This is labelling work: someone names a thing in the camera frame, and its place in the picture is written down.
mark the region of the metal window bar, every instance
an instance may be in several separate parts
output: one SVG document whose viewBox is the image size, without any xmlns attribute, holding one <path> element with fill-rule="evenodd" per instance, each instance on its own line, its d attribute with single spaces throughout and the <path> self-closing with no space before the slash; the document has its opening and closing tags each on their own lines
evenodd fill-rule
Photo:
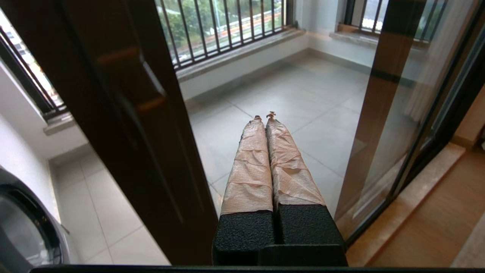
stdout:
<svg viewBox="0 0 485 273">
<path fill-rule="evenodd" d="M 379 0 L 379 4 L 377 5 L 377 11 L 375 12 L 374 25 L 372 26 L 372 32 L 374 33 L 375 33 L 375 26 L 377 25 L 377 20 L 379 19 L 379 12 L 381 11 L 381 5 L 382 5 L 382 0 Z"/>
<path fill-rule="evenodd" d="M 275 0 L 271 0 L 271 28 L 275 33 Z"/>
<path fill-rule="evenodd" d="M 281 27 L 284 26 L 284 18 L 283 18 L 283 15 L 284 15 L 284 12 L 283 12 L 283 9 L 286 7 L 285 5 L 285 2 L 283 0 L 281 0 L 281 9 L 279 11 L 279 17 L 281 19 Z"/>
<path fill-rule="evenodd" d="M 217 51 L 221 52 L 221 46 L 219 45 L 219 31 L 220 31 L 220 29 L 217 27 L 217 25 L 215 23 L 214 3 L 212 1 L 213 0 L 209 0 L 209 5 L 210 5 L 210 15 L 212 16 L 212 24 L 214 25 L 215 44 L 217 46 Z"/>
<path fill-rule="evenodd" d="M 362 23 L 364 22 L 364 15 L 365 15 L 366 7 L 367 7 L 367 0 L 364 0 L 364 5 L 362 6 L 362 13 L 360 15 L 359 30 L 362 30 Z"/>
<path fill-rule="evenodd" d="M 251 18 L 251 39 L 254 40 L 253 0 L 249 0 L 249 17 Z"/>
<path fill-rule="evenodd" d="M 194 59 L 194 52 L 192 51 L 192 45 L 190 43 L 190 37 L 189 37 L 189 30 L 187 29 L 187 22 L 185 21 L 185 16 L 184 16 L 184 13 L 183 13 L 182 1 L 181 0 L 178 0 L 178 8 L 180 9 L 180 16 L 182 18 L 183 28 L 185 30 L 185 36 L 187 37 L 187 45 L 189 46 L 190 57 L 193 60 Z"/>
<path fill-rule="evenodd" d="M 236 1 L 237 8 L 238 8 L 238 21 L 239 21 L 239 35 L 241 36 L 241 44 L 244 44 L 244 38 L 243 38 L 243 21 L 241 19 L 241 1 L 237 0 Z"/>
<path fill-rule="evenodd" d="M 433 37 L 436 33 L 438 24 L 441 21 L 441 17 L 443 16 L 443 13 L 444 13 L 444 10 L 445 10 L 445 7 L 446 7 L 446 1 L 443 1 L 441 5 L 438 5 L 439 0 L 428 0 L 428 1 L 433 1 L 433 5 L 432 5 L 429 13 L 423 14 L 423 16 L 428 15 L 428 17 L 426 19 L 426 23 L 424 25 L 422 33 L 419 36 L 415 37 L 416 41 L 418 42 L 418 45 L 423 45 L 423 46 L 429 45 L 429 42 L 431 40 L 433 40 Z M 379 35 L 380 31 L 376 29 L 376 26 L 377 26 L 377 22 L 379 20 L 379 14 L 381 13 L 382 2 L 383 2 L 382 0 L 379 0 L 379 2 L 378 2 L 378 5 L 377 5 L 376 10 L 375 10 L 376 12 L 375 12 L 373 26 L 370 28 L 370 27 L 363 26 L 364 16 L 365 16 L 365 13 L 366 13 L 366 9 L 368 7 L 367 0 L 363 1 L 363 5 L 362 5 L 361 10 L 356 9 L 356 1 L 355 0 L 348 0 L 347 6 L 346 6 L 346 14 L 345 14 L 344 23 L 347 24 L 347 25 L 352 25 L 353 14 L 354 13 L 360 13 L 359 25 L 355 26 L 355 27 L 358 27 L 358 30 L 360 32 L 372 34 L 372 35 L 375 35 L 375 36 Z M 438 13 L 438 16 L 436 18 L 436 24 L 431 29 L 431 26 L 430 26 L 431 21 L 435 17 L 434 13 L 435 13 L 435 10 L 437 8 L 439 8 L 439 13 Z"/>
<path fill-rule="evenodd" d="M 204 39 L 204 30 L 202 29 L 202 21 L 200 20 L 199 5 L 197 0 L 194 0 L 195 13 L 197 14 L 197 21 L 199 22 L 200 39 L 202 40 L 202 47 L 204 48 L 204 55 L 207 57 L 206 41 Z"/>
<path fill-rule="evenodd" d="M 229 12 L 227 11 L 227 0 L 224 0 L 224 13 L 226 14 L 226 25 L 227 25 L 226 32 L 229 39 L 229 47 L 232 48 L 231 26 L 229 23 Z"/>
<path fill-rule="evenodd" d="M 435 36 L 436 29 L 438 28 L 439 22 L 441 22 L 441 17 L 443 17 L 443 13 L 445 12 L 445 8 L 446 8 L 446 1 L 443 1 L 443 5 L 441 6 L 441 10 L 439 11 L 438 18 L 436 19 L 437 24 L 433 28 L 433 31 L 431 32 L 431 36 L 429 37 L 430 42 L 433 40 L 433 37 Z"/>
<path fill-rule="evenodd" d="M 264 36 L 264 0 L 261 0 L 261 33 Z"/>
<path fill-rule="evenodd" d="M 248 0 L 248 5 L 246 5 L 246 2 L 244 2 L 246 0 L 233 0 L 235 3 L 234 9 L 232 9 L 232 6 L 228 6 L 228 0 L 221 0 L 223 5 L 221 5 L 220 8 L 217 5 L 216 0 L 209 0 L 209 3 L 200 0 L 193 0 L 193 7 L 195 8 L 194 15 L 191 16 L 193 18 L 186 18 L 189 10 L 187 7 L 185 7 L 186 10 L 183 10 L 182 0 L 177 0 L 174 2 L 176 6 L 178 5 L 179 12 L 169 10 L 169 6 L 164 2 L 164 0 L 155 1 L 157 1 L 157 3 L 160 1 L 160 4 L 158 5 L 162 8 L 160 12 L 160 19 L 168 28 L 168 30 L 164 29 L 164 31 L 167 36 L 170 36 L 170 39 L 167 40 L 169 40 L 173 45 L 173 53 L 175 54 L 173 62 L 175 70 L 192 66 L 233 49 L 240 48 L 253 42 L 258 42 L 266 37 L 286 30 L 287 28 L 284 28 L 285 25 L 293 25 L 293 16 L 290 14 L 293 9 L 288 7 L 294 6 L 294 0 L 282 1 L 282 5 L 284 4 L 286 6 L 285 8 L 282 7 L 281 10 L 279 10 L 281 16 L 281 27 L 279 26 L 279 22 L 275 22 L 275 13 L 278 11 L 278 9 L 275 9 L 274 0 L 272 0 L 271 3 L 266 3 L 266 5 L 271 4 L 271 10 L 268 9 L 266 12 L 264 10 L 263 0 Z M 258 5 L 258 3 L 261 5 L 261 13 L 254 12 L 254 6 L 255 4 Z M 204 9 L 204 4 L 209 5 L 210 14 L 208 14 L 209 9 Z M 234 11 L 234 15 L 229 14 L 229 8 Z M 235 17 L 236 13 L 238 19 L 231 22 L 230 18 L 232 16 Z M 180 23 L 180 30 L 173 29 L 174 22 L 169 19 L 169 15 L 171 14 L 179 16 L 179 19 L 182 20 Z M 224 24 L 221 22 L 222 25 L 220 25 L 219 18 L 225 18 L 226 23 Z M 211 27 L 213 27 L 211 34 L 213 34 L 214 37 L 212 37 L 212 35 L 204 36 L 204 26 L 202 24 L 207 22 L 209 22 Z M 181 36 L 176 37 L 176 33 L 181 33 Z M 191 41 L 191 37 L 193 40 L 195 35 L 201 35 L 200 42 Z M 184 44 L 183 48 L 180 46 L 177 48 L 177 44 L 180 44 L 178 39 L 184 41 L 187 39 L 187 45 Z"/>
<path fill-rule="evenodd" d="M 162 6 L 162 10 L 163 10 L 163 17 L 165 17 L 165 24 L 167 26 L 167 29 L 168 29 L 168 35 L 170 36 L 170 41 L 172 43 L 172 47 L 174 48 L 174 54 L 175 54 L 175 60 L 177 62 L 177 66 L 180 67 L 180 60 L 178 58 L 178 53 L 177 53 L 177 45 L 175 44 L 175 40 L 174 40 L 174 35 L 172 33 L 172 28 L 170 27 L 170 22 L 168 20 L 168 16 L 167 16 L 167 10 L 165 9 L 165 4 L 163 3 L 164 0 L 160 0 L 160 4 Z"/>
<path fill-rule="evenodd" d="M 10 41 L 10 38 L 7 36 L 7 34 L 3 31 L 3 28 L 0 27 L 0 35 L 2 36 L 3 41 L 8 45 L 10 48 L 10 52 L 15 56 L 17 59 L 18 64 L 25 70 L 27 75 L 29 76 L 30 80 L 33 81 L 34 86 L 37 87 L 37 91 L 39 92 L 39 95 L 44 99 L 46 103 L 48 103 L 50 107 L 50 111 L 54 112 L 59 112 L 60 108 L 64 106 L 64 104 L 61 105 L 56 105 L 54 100 L 50 97 L 50 95 L 47 93 L 47 91 L 44 89 L 42 84 L 39 82 L 35 74 L 32 72 L 30 69 L 29 65 L 25 62 L 24 58 L 22 58 L 22 55 L 17 51 L 13 43 Z"/>
<path fill-rule="evenodd" d="M 428 26 L 431 22 L 431 19 L 433 17 L 433 13 L 435 13 L 436 5 L 438 4 L 438 0 L 433 1 L 433 6 L 431 7 L 431 11 L 428 14 L 428 19 L 426 20 L 426 24 L 424 25 L 423 32 L 421 33 L 420 41 L 424 40 L 424 37 L 426 35 L 426 32 L 428 31 Z"/>
</svg>

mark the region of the wooden floor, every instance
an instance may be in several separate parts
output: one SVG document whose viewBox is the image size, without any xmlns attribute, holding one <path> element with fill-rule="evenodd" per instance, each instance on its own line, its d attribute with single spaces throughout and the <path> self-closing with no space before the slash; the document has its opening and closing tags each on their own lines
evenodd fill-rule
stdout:
<svg viewBox="0 0 485 273">
<path fill-rule="evenodd" d="M 463 155 L 368 266 L 449 267 L 484 212 L 485 153 L 476 149 Z"/>
</svg>

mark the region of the window railing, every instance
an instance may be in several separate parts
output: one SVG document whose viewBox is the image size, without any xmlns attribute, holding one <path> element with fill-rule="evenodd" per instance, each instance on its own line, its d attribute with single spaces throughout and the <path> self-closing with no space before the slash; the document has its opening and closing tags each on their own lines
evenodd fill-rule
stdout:
<svg viewBox="0 0 485 273">
<path fill-rule="evenodd" d="M 284 31 L 293 0 L 155 0 L 175 70 Z"/>
<path fill-rule="evenodd" d="M 347 0 L 346 25 L 354 26 L 358 32 L 379 36 L 389 0 Z M 445 0 L 427 0 L 416 35 L 419 46 L 428 46 L 433 40 L 439 21 L 446 7 Z"/>
<path fill-rule="evenodd" d="M 68 112 L 61 97 L 2 11 L 0 11 L 0 57 L 45 120 Z"/>
</svg>

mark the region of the sliding glass door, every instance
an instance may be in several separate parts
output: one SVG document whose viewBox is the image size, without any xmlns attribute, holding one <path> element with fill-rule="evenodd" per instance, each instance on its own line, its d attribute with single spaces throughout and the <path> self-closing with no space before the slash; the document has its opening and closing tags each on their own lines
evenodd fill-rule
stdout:
<svg viewBox="0 0 485 273">
<path fill-rule="evenodd" d="M 370 2 L 364 1 L 367 7 Z M 472 100 L 477 94 L 477 87 L 470 90 L 467 79 L 483 79 L 473 73 L 482 52 L 483 3 L 375 2 L 380 8 L 386 4 L 386 15 L 335 215 L 348 243 L 443 145 L 434 155 L 421 147 L 430 147 L 437 138 L 451 139 L 442 134 L 450 126 L 443 117 L 453 114 L 449 106 L 461 95 L 471 93 L 468 100 Z M 430 10 L 437 6 L 443 11 L 436 15 L 434 37 L 422 47 L 416 33 L 429 24 L 430 16 L 435 16 L 429 15 Z M 365 16 L 362 20 L 368 24 Z"/>
</svg>

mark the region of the window frame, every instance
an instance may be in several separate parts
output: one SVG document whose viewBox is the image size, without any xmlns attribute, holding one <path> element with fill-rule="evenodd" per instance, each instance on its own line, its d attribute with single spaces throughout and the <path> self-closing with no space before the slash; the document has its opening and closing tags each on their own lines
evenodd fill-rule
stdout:
<svg viewBox="0 0 485 273">
<path fill-rule="evenodd" d="M 23 90 L 32 99 L 37 106 L 45 121 L 55 118 L 59 115 L 69 112 L 65 104 L 56 105 L 54 100 L 49 96 L 42 87 L 35 74 L 29 68 L 22 55 L 26 53 L 26 47 L 23 42 L 13 44 L 9 35 L 0 27 L 0 58 L 5 66 L 16 77 Z"/>
<path fill-rule="evenodd" d="M 443 13 L 446 9 L 446 1 L 443 1 L 443 5 L 441 9 L 439 10 L 438 17 L 436 19 L 436 24 L 432 30 L 429 30 L 427 27 L 430 24 L 430 21 L 433 17 L 433 12 L 435 11 L 435 8 L 437 7 L 437 2 L 439 0 L 426 0 L 428 1 L 434 1 L 434 4 L 432 6 L 432 9 L 428 13 L 428 18 L 426 25 L 424 27 L 423 34 L 421 35 L 420 38 L 414 38 L 414 44 L 413 47 L 418 47 L 418 48 L 428 48 L 433 41 L 433 37 L 435 36 L 435 33 L 439 27 L 439 23 L 441 21 L 441 18 L 443 17 Z M 362 7 L 357 7 L 356 9 L 356 3 L 359 2 L 362 4 Z M 382 0 L 379 0 L 378 8 L 377 8 L 377 16 L 379 16 L 379 11 L 380 11 L 380 6 L 382 4 Z M 364 34 L 367 36 L 371 37 L 376 37 L 379 38 L 381 31 L 375 29 L 376 23 L 374 23 L 374 27 L 372 29 L 366 28 L 362 26 L 362 20 L 364 17 L 365 9 L 367 6 L 367 0 L 346 0 L 345 4 L 345 11 L 344 11 L 344 16 L 343 16 L 343 23 L 339 23 L 337 27 L 337 31 L 339 32 L 351 32 L 351 33 L 359 33 L 359 34 Z M 360 22 L 360 25 L 356 26 L 352 24 L 352 21 L 358 20 Z M 427 31 L 432 31 L 430 39 L 426 40 L 424 37 L 427 34 Z"/>
</svg>

